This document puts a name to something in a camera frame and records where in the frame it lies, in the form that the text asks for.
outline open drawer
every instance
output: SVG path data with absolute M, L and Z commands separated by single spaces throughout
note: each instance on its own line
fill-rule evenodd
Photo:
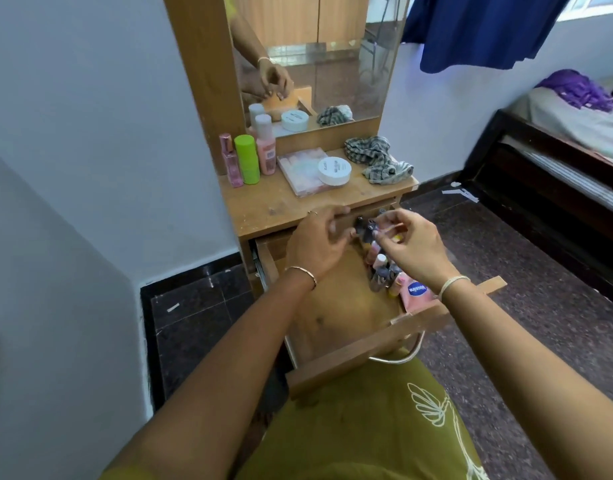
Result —
M 376 217 L 379 210 L 376 204 L 355 209 L 336 219 L 336 229 L 351 226 L 358 215 L 365 219 Z M 265 290 L 285 269 L 286 243 L 291 233 L 286 230 L 256 240 L 254 261 Z M 505 284 L 497 276 L 479 286 L 491 293 Z M 419 350 L 424 333 L 437 331 L 450 320 L 446 307 L 438 300 L 407 314 L 400 298 L 389 297 L 385 290 L 372 292 L 364 253 L 356 240 L 306 297 L 286 334 L 286 348 L 295 367 L 286 375 L 289 395 L 295 399 L 367 360 L 406 362 Z M 379 357 L 403 346 L 412 349 L 404 360 Z

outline bangle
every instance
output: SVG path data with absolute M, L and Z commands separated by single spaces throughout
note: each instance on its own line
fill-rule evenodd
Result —
M 306 274 L 308 274 L 309 276 L 311 276 L 311 279 L 313 280 L 313 288 L 312 289 L 316 289 L 316 286 L 318 286 L 318 280 L 316 280 L 316 277 L 313 275 L 313 273 L 311 273 L 311 271 L 309 271 L 308 269 L 304 269 L 303 267 L 300 266 L 288 266 L 284 269 L 284 271 L 286 271 L 287 269 L 299 269 L 300 271 L 304 271 Z
M 258 69 L 260 68 L 260 61 L 263 60 L 263 59 L 267 59 L 271 64 L 273 63 L 273 61 L 269 57 L 266 57 L 266 56 L 259 57 L 258 58 L 258 63 L 256 64 L 256 67 Z
M 440 290 L 440 293 L 438 293 L 438 299 L 440 300 L 440 303 L 442 302 L 442 294 L 447 290 L 448 287 L 450 287 L 453 283 L 455 283 L 458 280 L 469 280 L 468 276 L 465 276 L 464 274 L 461 274 L 459 276 L 453 276 L 453 278 L 449 278 L 443 285 L 442 285 L 442 289 Z

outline mattress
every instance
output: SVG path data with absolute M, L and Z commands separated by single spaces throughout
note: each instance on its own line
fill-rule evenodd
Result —
M 599 80 L 598 84 L 611 93 L 613 77 Z M 508 109 L 559 137 L 598 152 L 613 163 L 613 111 L 576 109 L 548 88 L 530 90 Z
M 562 163 L 559 160 L 536 152 L 531 147 L 520 143 L 510 136 L 505 136 L 501 142 L 514 147 L 527 160 L 532 161 L 551 176 L 556 177 L 561 182 L 566 183 L 571 188 L 574 188 L 613 212 L 612 188 L 599 182 L 595 178 L 589 177 L 580 170 L 574 169 L 566 163 Z

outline window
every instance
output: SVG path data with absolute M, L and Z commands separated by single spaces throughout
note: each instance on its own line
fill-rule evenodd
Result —
M 613 13 L 613 0 L 570 0 L 558 20 Z

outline purple cloth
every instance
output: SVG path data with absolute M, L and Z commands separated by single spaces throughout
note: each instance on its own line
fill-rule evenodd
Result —
M 573 69 L 553 72 L 536 87 L 553 89 L 558 96 L 576 109 L 588 107 L 604 112 L 613 110 L 613 97 L 587 76 Z

